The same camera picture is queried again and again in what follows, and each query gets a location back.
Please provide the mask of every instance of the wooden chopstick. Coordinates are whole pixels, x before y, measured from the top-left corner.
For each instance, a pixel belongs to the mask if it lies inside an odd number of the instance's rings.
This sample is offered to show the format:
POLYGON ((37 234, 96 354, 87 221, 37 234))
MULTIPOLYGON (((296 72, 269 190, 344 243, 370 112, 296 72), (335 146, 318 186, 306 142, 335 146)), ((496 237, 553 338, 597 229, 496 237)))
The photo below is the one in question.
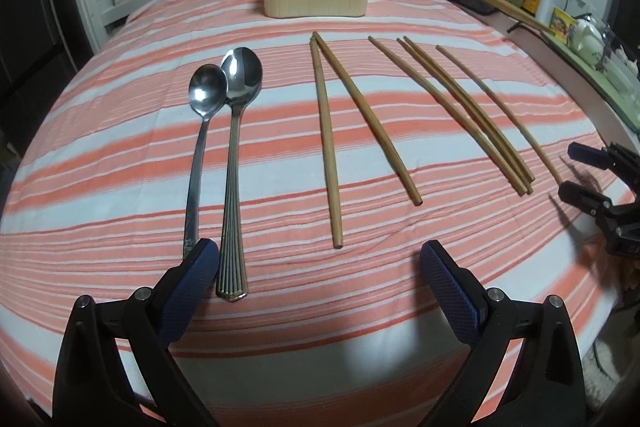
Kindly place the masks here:
POLYGON ((516 174, 520 176, 520 179, 527 187, 527 194, 532 194, 531 182, 535 180, 533 172, 529 170, 520 154, 513 148, 511 143, 507 140, 507 137, 502 133, 500 128, 494 123, 489 115, 478 105, 471 95, 466 92, 455 79, 444 70, 444 68, 437 63, 437 61, 431 57, 424 49, 418 44, 413 42, 409 37, 404 37, 404 40, 414 49, 416 56, 412 54, 412 57, 419 62, 422 67, 433 74, 437 81, 439 81, 452 95, 458 100, 460 105, 465 108, 471 119, 476 122, 481 131, 483 131, 489 141, 494 145, 504 159, 507 160, 511 168, 516 171, 516 174))
POLYGON ((524 10, 517 8, 513 4, 511 4, 507 0, 483 0, 486 3, 489 3, 491 6, 494 6, 501 12, 507 14, 509 17, 516 19, 519 22, 522 22, 526 25, 531 26, 541 32, 553 33, 553 30, 549 28, 549 26, 544 25, 542 22, 537 20, 535 17, 529 15, 524 10))
POLYGON ((389 163, 398 174, 402 185, 404 185, 404 188, 409 194, 411 200, 414 202, 414 205, 421 205, 422 198, 420 197, 420 192, 418 192, 418 189, 415 187, 414 181, 411 179, 411 176, 404 166, 404 163, 402 163, 402 158, 398 154, 396 147, 394 147, 393 143, 391 142, 391 139, 386 133, 385 128, 382 127, 380 120, 378 120, 378 117, 376 117, 375 113, 367 103, 367 100, 364 98, 358 87, 349 76, 349 73, 347 73, 340 61, 335 57, 334 53, 331 51, 326 42, 322 40, 322 37, 318 32, 314 32, 314 38, 318 42, 318 45, 320 46, 320 49, 326 57, 327 62, 329 62, 329 64, 331 64, 331 67, 334 68, 335 73, 337 73, 337 75, 340 77, 342 83, 344 84, 344 87, 346 87, 347 91, 349 91, 353 102, 356 103, 364 119, 367 121, 367 124, 369 124, 371 132, 380 143, 380 147, 382 147, 382 150, 385 152, 389 163))
MULTIPOLYGON (((513 188, 515 188, 516 192, 519 196, 523 196, 527 189, 522 183, 522 180, 519 176, 513 171, 510 165, 505 161, 505 159, 498 154, 498 152, 494 149, 494 147, 486 140, 486 138, 480 133, 478 128, 471 122, 469 119, 464 116, 452 103, 447 100, 444 95, 439 92, 435 87, 431 85, 431 83, 424 78, 418 71, 414 70, 407 62, 402 60, 398 55, 396 55, 393 51, 388 49, 384 44, 378 42, 375 38, 369 37, 369 41, 377 47, 383 54, 389 58, 396 66, 398 66, 404 73, 406 73, 409 77, 411 77, 416 84, 426 90, 435 100, 438 102, 444 109, 452 116, 452 118, 457 121, 475 140, 476 143, 482 148, 482 150, 492 159, 492 161, 498 166, 500 171, 505 175, 505 177, 510 181, 513 188)), ((401 46, 408 52, 411 49, 411 46, 404 41, 400 41, 401 46)))
POLYGON ((329 196, 329 218, 331 220, 331 235, 334 248, 342 248, 342 212, 340 211, 340 190, 338 187, 338 169, 335 166, 334 131, 331 126, 329 99, 324 84, 324 71, 320 60, 318 42, 311 37, 311 59, 316 76, 316 91, 318 92, 318 108, 320 112, 320 134, 322 137, 322 159, 324 160, 324 178, 326 191, 329 196))
POLYGON ((500 97, 497 94, 495 94, 491 90, 491 88, 489 88, 489 86, 487 86, 480 79, 479 76, 477 76, 473 71, 467 68, 462 63, 461 60, 456 58, 455 55, 450 53, 446 48, 442 46, 436 46, 436 49, 440 53, 442 53, 445 57, 447 57, 451 62, 453 62, 457 67, 459 67, 460 70, 462 70, 466 74, 466 76, 468 76, 471 80, 473 80, 476 84, 478 84, 478 87, 480 87, 480 89, 482 89, 486 93, 486 95, 491 100, 494 101, 495 105, 497 105, 503 111, 503 113, 507 115, 507 118, 509 118, 509 120, 511 120, 511 122, 522 133, 522 135, 525 137, 525 140, 529 142, 530 146, 533 148, 533 150, 536 152, 536 154, 538 154, 538 156, 542 160, 542 163, 546 166, 547 169, 549 169, 549 172, 551 172, 551 175, 554 177, 558 185, 560 185, 562 183, 562 177, 560 176, 559 172, 556 170, 553 163, 549 159, 549 156, 546 155, 546 153, 542 150, 542 147, 540 147, 540 144, 537 142, 537 140, 533 138, 532 134, 527 130, 526 127, 524 127, 524 124, 518 119, 517 116, 515 116, 515 114, 513 114, 513 111, 509 109, 509 107, 500 99, 500 97))

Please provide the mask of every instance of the stainless steel spoon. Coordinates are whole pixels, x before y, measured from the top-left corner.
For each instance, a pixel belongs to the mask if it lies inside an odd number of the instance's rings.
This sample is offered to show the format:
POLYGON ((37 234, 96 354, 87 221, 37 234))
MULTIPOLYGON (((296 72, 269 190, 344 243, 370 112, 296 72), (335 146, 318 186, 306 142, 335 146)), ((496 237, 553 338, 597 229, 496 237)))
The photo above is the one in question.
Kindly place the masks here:
POLYGON ((240 121, 246 106, 253 102, 262 87, 262 63, 249 48, 236 48, 226 54, 222 70, 229 85, 226 103, 231 108, 231 133, 216 293, 225 301, 233 302, 244 297, 247 292, 238 185, 240 121))
POLYGON ((202 124, 196 150, 191 163, 191 177, 187 192, 187 213, 184 218, 184 242, 182 257, 187 257, 198 242, 198 210, 200 207, 200 181, 202 178, 202 160, 207 141, 209 122, 226 102, 227 82, 225 72, 213 64, 199 67, 189 83, 189 103, 191 108, 202 117, 202 124))

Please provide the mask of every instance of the kitchen utensil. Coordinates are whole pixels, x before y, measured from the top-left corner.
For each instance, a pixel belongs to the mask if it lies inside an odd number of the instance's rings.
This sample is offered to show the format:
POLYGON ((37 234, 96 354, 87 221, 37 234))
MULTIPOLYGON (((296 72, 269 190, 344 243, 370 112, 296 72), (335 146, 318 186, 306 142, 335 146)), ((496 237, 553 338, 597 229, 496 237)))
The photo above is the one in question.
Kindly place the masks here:
POLYGON ((537 21, 535 17, 532 17, 528 13, 524 12, 520 8, 516 8, 513 4, 509 3, 506 0, 483 0, 492 6, 495 6, 501 12, 505 13, 509 17, 516 19, 519 22, 526 24, 527 26, 531 26, 541 32, 553 33, 548 26, 545 26, 543 23, 537 21))
POLYGON ((225 301, 233 302, 247 293, 238 184, 240 121, 244 110, 255 100, 262 87, 262 64, 260 58, 249 48, 236 48, 226 54, 222 70, 229 86, 226 104, 231 108, 231 131, 216 293, 225 301))
MULTIPOLYGON (((511 185, 515 188, 519 196, 526 194, 527 189, 522 183, 518 175, 513 171, 505 159, 498 154, 494 147, 487 142, 486 138, 478 131, 478 128, 469 119, 464 116, 452 103, 447 100, 444 95, 437 90, 431 83, 424 78, 418 71, 414 70, 407 62, 402 60, 393 51, 388 49, 384 44, 378 42, 375 38, 369 37, 369 41, 377 47, 383 54, 386 55, 396 66, 398 66, 404 73, 412 78, 416 84, 422 89, 426 90, 444 109, 451 115, 451 117, 457 121, 473 138, 476 143, 482 148, 482 150, 492 159, 492 161, 498 166, 500 171, 510 181, 511 185)), ((400 45, 410 53, 411 46, 404 41, 400 41, 400 45)))
POLYGON ((412 57, 414 57, 425 70, 431 74, 434 74, 434 71, 439 73, 438 76, 434 75, 434 77, 439 80, 440 83, 444 81, 442 85, 458 100, 458 103, 466 110, 479 129, 484 132, 498 153, 502 154, 503 158, 507 160, 507 163, 527 187, 527 194, 532 194, 533 190, 530 184, 536 177, 533 175, 533 172, 529 170, 527 164, 524 163, 520 154, 513 148, 500 128, 489 118, 489 115, 478 105, 476 100, 474 100, 431 55, 409 37, 404 37, 404 40, 415 52, 415 54, 411 54, 412 57))
POLYGON ((353 102, 356 103, 358 109, 362 113, 364 119, 369 124, 371 132, 374 134, 378 142, 380 143, 380 147, 385 152, 386 157, 391 163, 391 166, 394 168, 402 185, 406 189, 409 197, 414 202, 415 206, 419 206, 422 204, 422 198, 420 197, 420 192, 415 187, 414 181, 411 179, 409 172, 407 171, 404 163, 402 163, 402 158, 398 154, 398 151, 391 142, 389 135, 386 133, 385 128, 382 127, 380 120, 376 117, 375 113, 367 103, 367 100, 364 98, 358 87, 355 85, 349 73, 344 69, 341 65, 340 61, 335 57, 334 53, 331 51, 329 46, 322 40, 322 37, 318 34, 318 32, 314 32, 314 38, 318 41, 318 45, 324 56, 326 57, 327 62, 334 68, 335 73, 340 77, 344 87, 346 87, 347 91, 351 95, 353 102))
POLYGON ((546 168, 549 170, 549 172, 551 172, 551 175, 554 177, 554 179, 556 180, 556 182, 558 182, 558 185, 562 183, 562 178, 560 177, 560 174, 558 173, 558 171, 556 170, 556 168, 554 167, 553 163, 551 163, 551 160, 549 159, 549 157, 546 155, 546 153, 542 150, 542 147, 540 147, 540 144, 537 142, 537 140, 535 138, 533 138, 533 135, 527 130, 526 127, 524 127, 524 124, 520 121, 520 119, 515 116, 515 114, 513 114, 513 111, 511 109, 509 109, 509 107, 500 99, 500 97, 495 94, 481 79, 479 76, 477 76, 471 69, 467 68, 464 63, 459 60, 457 57, 455 57, 452 53, 450 53, 450 51, 448 51, 446 48, 442 47, 442 46, 436 46, 436 49, 442 53, 445 57, 447 57, 451 62, 453 62, 457 67, 460 68, 460 70, 463 71, 463 73, 466 74, 466 76, 468 76, 471 80, 473 80, 476 85, 482 89, 484 91, 484 93, 491 99, 494 101, 495 105, 497 105, 502 112, 507 115, 507 118, 509 118, 509 120, 511 120, 511 123, 513 123, 517 129, 520 131, 520 133, 525 137, 525 140, 527 140, 527 142, 529 142, 530 146, 533 148, 533 150, 536 152, 536 154, 540 157, 540 159, 542 160, 542 163, 546 166, 546 168))
POLYGON ((193 160, 191 161, 191 176, 189 178, 189 190, 187 191, 187 211, 184 219, 183 258, 187 257, 198 242, 200 181, 202 179, 202 161, 207 141, 207 130, 213 115, 225 105, 226 90, 225 73, 213 64, 205 64, 199 67, 193 73, 189 83, 189 103, 191 108, 202 118, 202 124, 196 140, 193 160))
POLYGON ((324 178, 329 198, 329 218, 331 220, 331 235, 334 248, 342 248, 342 213, 340 211, 340 190, 338 185, 338 170, 335 166, 334 131, 331 126, 329 100, 324 85, 324 71, 318 50, 318 42, 311 37, 311 58, 314 64, 316 91, 318 92, 318 108, 320 112, 320 134, 322 137, 322 159, 324 160, 324 178))

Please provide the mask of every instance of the blue gripper pad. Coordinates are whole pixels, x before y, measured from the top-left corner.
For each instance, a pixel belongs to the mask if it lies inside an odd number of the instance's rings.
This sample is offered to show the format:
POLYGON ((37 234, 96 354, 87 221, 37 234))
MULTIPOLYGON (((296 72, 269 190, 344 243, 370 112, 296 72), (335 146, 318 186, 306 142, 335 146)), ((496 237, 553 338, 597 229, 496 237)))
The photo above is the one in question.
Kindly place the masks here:
POLYGON ((578 142, 570 143, 567 153, 573 161, 590 165, 596 169, 606 171, 611 166, 611 158, 608 152, 594 149, 578 142))
POLYGON ((438 241, 428 241, 422 245, 420 270, 456 338, 471 348, 476 347, 480 341, 484 314, 474 306, 452 273, 461 269, 438 241))
POLYGON ((189 263, 174 290, 167 295, 160 311, 156 333, 163 346, 182 338, 199 302, 211 285, 220 261, 217 245, 210 239, 201 239, 182 264, 189 263))

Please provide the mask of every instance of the pink and white striped tablecloth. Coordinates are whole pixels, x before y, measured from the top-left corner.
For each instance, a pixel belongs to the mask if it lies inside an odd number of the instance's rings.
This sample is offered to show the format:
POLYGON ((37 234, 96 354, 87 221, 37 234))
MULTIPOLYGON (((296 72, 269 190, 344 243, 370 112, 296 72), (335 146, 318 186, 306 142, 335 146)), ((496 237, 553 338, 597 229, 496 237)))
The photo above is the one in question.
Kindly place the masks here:
MULTIPOLYGON (((434 47, 452 49, 495 89, 565 179, 575 139, 602 140, 572 99, 527 55, 443 0, 369 0, 363 18, 272 20, 262 0, 155 0, 83 68, 56 102, 17 173, 0 228, 0 359, 50 410, 62 333, 74 300, 122 299, 180 263, 191 157, 200 118, 187 87, 201 64, 247 46, 264 89, 241 128, 240 197, 249 295, 212 293, 172 346, 225 427, 413 427, 465 356, 417 252, 439 239, 486 287, 511 298, 562 296, 582 350, 615 298, 590 261, 587 217, 510 121, 434 47), (345 247, 332 248, 309 38, 319 31, 382 121, 418 187, 412 205, 361 114, 327 64, 345 247), (435 101, 367 41, 408 35, 458 78, 536 176, 519 198, 435 101)), ((200 234, 220 239, 230 112, 211 122, 200 234)), ((510 349, 480 414, 495 408, 516 359, 510 349)), ((128 346, 122 358, 145 393, 128 346)))

